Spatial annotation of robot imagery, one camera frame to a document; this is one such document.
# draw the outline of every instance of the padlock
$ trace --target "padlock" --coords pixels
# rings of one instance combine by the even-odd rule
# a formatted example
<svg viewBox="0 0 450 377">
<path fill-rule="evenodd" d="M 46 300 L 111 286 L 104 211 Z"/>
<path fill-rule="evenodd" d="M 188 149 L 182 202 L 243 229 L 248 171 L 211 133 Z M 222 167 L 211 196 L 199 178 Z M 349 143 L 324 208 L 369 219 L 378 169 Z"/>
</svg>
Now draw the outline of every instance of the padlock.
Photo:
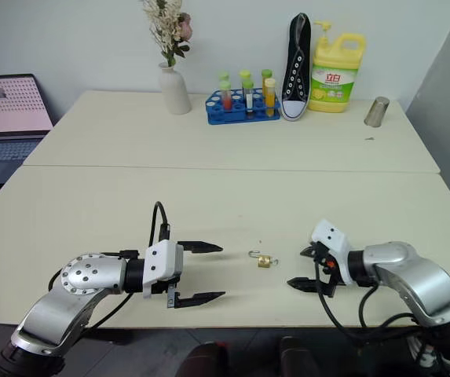
<svg viewBox="0 0 450 377">
<path fill-rule="evenodd" d="M 258 259 L 258 267 L 263 267 L 265 269 L 270 268 L 271 265 L 278 265 L 279 259 L 272 258 L 269 255 L 262 255 L 260 251 L 251 250 L 247 253 L 251 258 Z"/>
</svg>

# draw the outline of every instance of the table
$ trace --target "table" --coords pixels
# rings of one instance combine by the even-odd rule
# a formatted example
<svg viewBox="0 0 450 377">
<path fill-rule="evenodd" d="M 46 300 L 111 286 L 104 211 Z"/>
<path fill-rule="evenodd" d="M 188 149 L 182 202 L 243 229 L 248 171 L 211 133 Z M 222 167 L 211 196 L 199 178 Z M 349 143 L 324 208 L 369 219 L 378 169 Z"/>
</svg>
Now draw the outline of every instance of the table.
<svg viewBox="0 0 450 377">
<path fill-rule="evenodd" d="M 363 122 L 371 101 L 297 122 L 210 126 L 206 98 L 171 115 L 160 93 L 85 92 L 25 164 L 439 173 L 396 101 L 374 129 Z"/>
<path fill-rule="evenodd" d="M 221 253 L 187 254 L 178 288 L 226 295 L 196 308 L 166 309 L 166 296 L 135 295 L 106 327 L 326 326 L 315 294 L 289 287 L 313 277 L 299 255 L 321 218 L 355 248 L 403 240 L 450 273 L 450 192 L 437 174 L 287 172 L 111 167 L 21 167 L 0 192 L 0 323 L 19 323 L 48 279 L 81 253 L 144 250 L 152 206 L 161 200 L 173 240 L 205 240 Z M 259 269 L 247 252 L 280 260 Z M 329 304 L 358 324 L 363 288 L 338 287 Z M 125 296 L 110 296 L 92 323 Z M 381 288 L 366 306 L 369 324 L 406 308 Z"/>
</svg>

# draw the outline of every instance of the yellow bottle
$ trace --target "yellow bottle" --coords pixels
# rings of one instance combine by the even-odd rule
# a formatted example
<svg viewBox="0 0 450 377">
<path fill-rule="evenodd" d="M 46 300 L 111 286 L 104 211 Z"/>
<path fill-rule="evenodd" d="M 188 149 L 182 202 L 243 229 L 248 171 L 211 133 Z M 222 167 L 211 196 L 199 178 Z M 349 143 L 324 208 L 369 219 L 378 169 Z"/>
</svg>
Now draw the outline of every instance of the yellow bottle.
<svg viewBox="0 0 450 377">
<path fill-rule="evenodd" d="M 361 34 L 345 33 L 330 44 L 326 32 L 331 28 L 331 23 L 316 21 L 315 24 L 322 26 L 324 36 L 317 41 L 313 55 L 309 109 L 316 112 L 343 112 L 349 103 L 366 49 L 366 39 Z M 343 46 L 345 42 L 356 42 L 357 48 L 346 48 Z"/>
</svg>

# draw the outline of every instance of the test tube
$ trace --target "test tube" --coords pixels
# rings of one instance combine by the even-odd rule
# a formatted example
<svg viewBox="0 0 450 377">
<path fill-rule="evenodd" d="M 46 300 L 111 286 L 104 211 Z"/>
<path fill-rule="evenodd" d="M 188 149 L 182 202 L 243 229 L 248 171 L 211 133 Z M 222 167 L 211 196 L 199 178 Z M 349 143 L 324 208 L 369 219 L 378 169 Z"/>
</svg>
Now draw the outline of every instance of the test tube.
<svg viewBox="0 0 450 377">
<path fill-rule="evenodd" d="M 230 81 L 230 74 L 227 71 L 219 71 L 218 77 L 219 77 L 219 82 Z"/>
<path fill-rule="evenodd" d="M 244 99 L 244 103 L 246 105 L 247 118 L 252 119 L 252 118 L 254 118 L 254 113 L 253 113 L 254 83 L 253 83 L 253 80 L 251 80 L 251 79 L 243 80 L 242 87 L 243 87 L 243 99 Z"/>
<path fill-rule="evenodd" d="M 221 91 L 221 104 L 223 109 L 232 110 L 232 84 L 230 81 L 221 81 L 219 83 Z"/>
<path fill-rule="evenodd" d="M 272 77 L 272 70 L 271 69 L 264 69 L 262 71 L 262 78 L 263 78 L 263 96 L 266 96 L 266 86 L 265 86 L 265 80 L 270 79 Z"/>
<path fill-rule="evenodd" d="M 251 78 L 251 71 L 249 71 L 248 69 L 243 69 L 242 71 L 239 72 L 239 76 L 240 76 L 240 82 L 243 82 L 244 80 L 250 79 Z"/>
<path fill-rule="evenodd" d="M 275 111 L 275 79 L 266 79 L 265 80 L 265 88 L 266 93 L 265 96 L 265 105 L 266 105 L 266 116 L 269 118 L 273 116 Z"/>
</svg>

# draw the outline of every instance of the sneaker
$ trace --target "sneaker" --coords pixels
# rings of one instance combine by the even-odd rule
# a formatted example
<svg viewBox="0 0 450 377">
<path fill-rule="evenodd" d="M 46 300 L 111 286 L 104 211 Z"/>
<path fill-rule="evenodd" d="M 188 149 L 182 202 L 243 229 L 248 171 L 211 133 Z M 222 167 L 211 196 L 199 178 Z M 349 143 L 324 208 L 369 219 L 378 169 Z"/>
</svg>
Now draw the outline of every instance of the sneaker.
<svg viewBox="0 0 450 377">
<path fill-rule="evenodd" d="M 305 112 L 310 92 L 310 20 L 299 13 L 289 27 L 286 75 L 282 86 L 282 115 L 297 120 Z"/>
</svg>

